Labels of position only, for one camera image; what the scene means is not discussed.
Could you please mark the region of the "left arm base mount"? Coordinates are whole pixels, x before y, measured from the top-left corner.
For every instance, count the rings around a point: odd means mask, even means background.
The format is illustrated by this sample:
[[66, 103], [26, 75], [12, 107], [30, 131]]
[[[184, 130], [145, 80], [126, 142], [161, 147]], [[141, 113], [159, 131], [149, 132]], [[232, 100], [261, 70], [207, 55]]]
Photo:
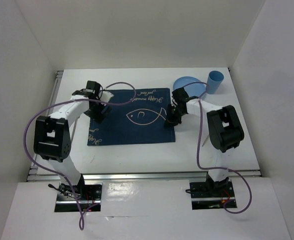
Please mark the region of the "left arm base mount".
[[101, 211], [102, 184], [88, 184], [84, 186], [84, 193], [76, 192], [76, 197], [72, 194], [69, 186], [60, 184], [55, 187], [48, 184], [48, 187], [57, 191], [55, 213], [71, 213], [77, 212], [78, 207], [76, 199], [78, 199], [80, 208], [83, 212], [99, 212]]

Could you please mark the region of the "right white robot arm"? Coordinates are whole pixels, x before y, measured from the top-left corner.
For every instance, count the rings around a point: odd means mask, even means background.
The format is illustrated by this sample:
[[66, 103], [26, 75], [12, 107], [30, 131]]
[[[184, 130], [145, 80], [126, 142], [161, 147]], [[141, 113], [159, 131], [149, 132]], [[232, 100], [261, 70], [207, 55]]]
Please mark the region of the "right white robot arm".
[[[199, 169], [207, 171], [205, 191], [216, 196], [227, 185], [229, 180], [228, 159], [235, 148], [244, 140], [244, 131], [235, 108], [232, 105], [218, 106], [202, 100], [200, 97], [189, 96], [184, 88], [172, 92], [173, 104], [167, 107], [164, 127], [175, 127], [182, 123], [182, 116], [195, 115], [200, 118], [200, 128], [196, 152], [196, 163]], [[206, 130], [209, 137], [208, 149], [213, 164], [201, 166], [202, 133]]]

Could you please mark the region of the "light blue plate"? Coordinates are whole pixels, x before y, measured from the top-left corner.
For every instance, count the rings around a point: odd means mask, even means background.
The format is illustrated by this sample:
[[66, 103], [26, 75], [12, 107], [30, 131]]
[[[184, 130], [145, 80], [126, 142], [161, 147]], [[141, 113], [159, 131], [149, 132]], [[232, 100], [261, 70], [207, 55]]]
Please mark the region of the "light blue plate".
[[199, 97], [206, 90], [206, 86], [203, 83], [199, 83], [200, 80], [192, 76], [183, 76], [175, 80], [172, 90], [184, 88], [189, 97]]

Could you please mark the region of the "dark blue fish placemat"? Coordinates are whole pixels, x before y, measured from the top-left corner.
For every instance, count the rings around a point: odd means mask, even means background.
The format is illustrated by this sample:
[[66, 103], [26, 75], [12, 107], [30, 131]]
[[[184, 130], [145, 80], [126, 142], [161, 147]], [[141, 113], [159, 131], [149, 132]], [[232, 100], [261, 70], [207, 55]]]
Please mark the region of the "dark blue fish placemat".
[[88, 146], [174, 143], [173, 127], [165, 128], [169, 88], [136, 90], [133, 102], [113, 106], [102, 123], [90, 121]]

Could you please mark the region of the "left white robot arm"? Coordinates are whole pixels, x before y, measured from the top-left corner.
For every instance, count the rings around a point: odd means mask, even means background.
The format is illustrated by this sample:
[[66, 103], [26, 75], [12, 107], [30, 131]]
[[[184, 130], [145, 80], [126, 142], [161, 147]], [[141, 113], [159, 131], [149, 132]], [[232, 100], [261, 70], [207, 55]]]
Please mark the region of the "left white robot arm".
[[72, 93], [70, 103], [49, 116], [37, 117], [35, 121], [34, 152], [47, 160], [56, 172], [61, 173], [62, 189], [68, 191], [75, 200], [85, 196], [86, 187], [83, 175], [70, 157], [69, 128], [82, 114], [102, 123], [111, 111], [106, 103], [113, 97], [114, 94], [102, 89], [99, 83], [88, 81], [86, 88]]

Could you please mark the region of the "light blue cup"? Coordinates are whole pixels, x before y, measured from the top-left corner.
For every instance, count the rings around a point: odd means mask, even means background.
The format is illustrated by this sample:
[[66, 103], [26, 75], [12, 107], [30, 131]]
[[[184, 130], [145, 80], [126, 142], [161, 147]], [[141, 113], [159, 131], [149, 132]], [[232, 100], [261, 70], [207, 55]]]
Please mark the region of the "light blue cup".
[[209, 73], [207, 84], [206, 84], [206, 92], [210, 95], [213, 95], [216, 90], [219, 88], [220, 84], [224, 80], [224, 75], [217, 70], [213, 70]]

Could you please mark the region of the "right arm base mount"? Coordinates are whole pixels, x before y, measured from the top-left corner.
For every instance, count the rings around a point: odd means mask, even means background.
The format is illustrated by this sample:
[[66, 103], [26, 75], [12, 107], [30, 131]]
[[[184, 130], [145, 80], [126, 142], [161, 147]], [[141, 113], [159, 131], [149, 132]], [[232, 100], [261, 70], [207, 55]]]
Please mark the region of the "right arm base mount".
[[190, 182], [189, 188], [185, 190], [191, 197], [192, 210], [213, 210], [226, 208], [237, 208], [237, 202], [233, 184], [229, 180], [227, 184], [218, 189], [209, 189], [209, 185], [202, 182]]

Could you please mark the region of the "silver fork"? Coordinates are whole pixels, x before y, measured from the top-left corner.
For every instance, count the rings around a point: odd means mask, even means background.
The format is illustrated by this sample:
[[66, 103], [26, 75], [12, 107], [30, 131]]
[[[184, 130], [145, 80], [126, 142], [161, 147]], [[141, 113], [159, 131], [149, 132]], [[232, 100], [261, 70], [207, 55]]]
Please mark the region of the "silver fork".
[[75, 122], [73, 123], [72, 128], [71, 128], [71, 130], [72, 130], [72, 132], [71, 132], [71, 142], [73, 141], [73, 138], [74, 138], [77, 121], [78, 121], [78, 119], [75, 120]]

